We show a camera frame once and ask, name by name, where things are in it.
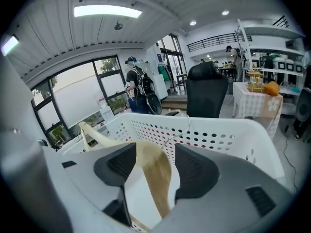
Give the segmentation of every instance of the table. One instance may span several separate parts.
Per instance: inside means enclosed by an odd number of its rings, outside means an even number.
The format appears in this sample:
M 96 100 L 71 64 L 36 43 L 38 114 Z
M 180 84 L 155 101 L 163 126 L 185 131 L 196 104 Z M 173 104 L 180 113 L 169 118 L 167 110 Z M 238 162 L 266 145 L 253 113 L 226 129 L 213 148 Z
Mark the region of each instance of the table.
M 226 76 L 228 76 L 228 71 L 233 70 L 233 69 L 235 70 L 235 67 L 220 67 L 220 68 L 218 68 L 220 73 L 224 72 Z M 233 79 L 235 80 L 235 82 L 237 81 L 236 72 L 232 73 L 232 80 Z
M 247 83 L 242 82 L 233 83 L 234 105 L 232 116 L 235 118 L 262 117 L 265 100 L 280 99 L 281 102 L 276 116 L 275 118 L 271 118 L 271 121 L 266 128 L 268 135 L 273 139 L 281 116 L 283 97 L 280 94 L 276 97 L 272 97 L 265 93 L 250 92 L 247 90 L 246 85 Z
M 177 78 L 177 85 L 180 86 L 181 84 L 185 84 L 185 78 L 187 78 L 188 75 L 185 73 L 185 74 L 180 74 L 180 75 L 176 75 L 176 78 Z

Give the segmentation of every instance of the checkered tablecloth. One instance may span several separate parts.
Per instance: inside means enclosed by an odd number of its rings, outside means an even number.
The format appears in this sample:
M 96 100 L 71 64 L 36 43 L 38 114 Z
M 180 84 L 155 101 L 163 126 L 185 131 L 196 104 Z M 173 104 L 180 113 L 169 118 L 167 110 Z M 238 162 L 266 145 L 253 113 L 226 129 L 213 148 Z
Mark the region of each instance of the checkered tablecloth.
M 268 94 L 263 94 L 259 92 L 250 92 L 247 90 L 247 83 L 234 82 L 233 83 L 233 97 L 234 103 L 237 109 L 235 113 L 235 118 L 244 118 L 244 117 L 261 117 L 262 110 L 264 108 L 264 101 L 266 97 L 272 96 Z M 268 135 L 273 139 L 278 122 L 280 120 L 282 110 L 282 104 L 276 114 L 275 118 L 270 118 L 271 121 L 266 127 Z

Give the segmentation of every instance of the shelf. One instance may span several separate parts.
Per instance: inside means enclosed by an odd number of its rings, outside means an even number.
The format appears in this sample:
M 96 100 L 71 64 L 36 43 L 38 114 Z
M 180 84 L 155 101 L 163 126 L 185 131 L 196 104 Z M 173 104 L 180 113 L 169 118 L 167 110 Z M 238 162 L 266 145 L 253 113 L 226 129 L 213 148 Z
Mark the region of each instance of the shelf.
M 268 68 L 262 68 L 262 72 L 278 72 L 278 73 L 285 73 L 285 74 L 291 74 L 299 77 L 303 77 L 302 73 L 299 72 L 293 72 L 293 71 L 287 71 L 287 70 L 281 70 L 281 69 L 268 69 Z
M 286 87 L 286 86 L 282 86 L 282 85 L 280 86 L 280 93 L 285 93 L 285 94 L 294 95 L 294 96 L 300 95 L 300 93 L 294 92 L 294 91 L 292 91 L 291 88 Z
M 244 30 L 247 35 L 275 36 L 291 40 L 306 37 L 304 34 L 296 30 L 273 25 L 248 25 L 244 27 Z
M 279 47 L 271 47 L 271 46 L 249 46 L 251 52 L 270 52 L 270 53 L 277 53 L 277 54 L 286 54 L 291 56 L 304 56 L 303 53 L 287 49 L 287 48 L 279 48 Z

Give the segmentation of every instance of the backpack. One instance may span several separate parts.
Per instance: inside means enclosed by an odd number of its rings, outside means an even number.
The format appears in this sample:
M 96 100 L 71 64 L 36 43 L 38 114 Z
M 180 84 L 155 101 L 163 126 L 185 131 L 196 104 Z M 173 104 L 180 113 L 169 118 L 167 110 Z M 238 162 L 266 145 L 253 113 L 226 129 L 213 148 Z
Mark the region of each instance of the backpack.
M 137 74 L 138 84 L 136 89 L 141 95 L 147 96 L 150 92 L 154 92 L 153 81 L 148 77 L 147 73 L 142 70 L 141 74 L 135 67 L 131 69 L 131 71 L 134 71 Z
M 238 56 L 241 58 L 241 60 L 243 60 L 245 62 L 246 61 L 245 54 L 242 53 L 242 55 L 243 55 L 243 57 L 242 57 L 240 49 L 235 49 L 235 51 L 238 53 Z

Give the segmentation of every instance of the black cap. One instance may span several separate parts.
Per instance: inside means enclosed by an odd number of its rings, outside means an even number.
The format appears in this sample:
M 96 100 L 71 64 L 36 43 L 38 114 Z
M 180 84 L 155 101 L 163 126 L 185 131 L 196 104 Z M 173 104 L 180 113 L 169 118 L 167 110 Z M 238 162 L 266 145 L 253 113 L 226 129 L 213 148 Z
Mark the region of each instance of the black cap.
M 136 60 L 135 57 L 131 56 L 131 57 L 128 57 L 128 58 L 127 58 L 127 61 L 125 61 L 125 63 L 127 64 L 127 62 L 129 62 L 129 61 L 134 61 L 134 62 L 136 62 L 137 60 Z
M 228 49 L 231 49 L 232 47 L 231 46 L 227 46 L 226 47 L 226 52 L 228 52 Z

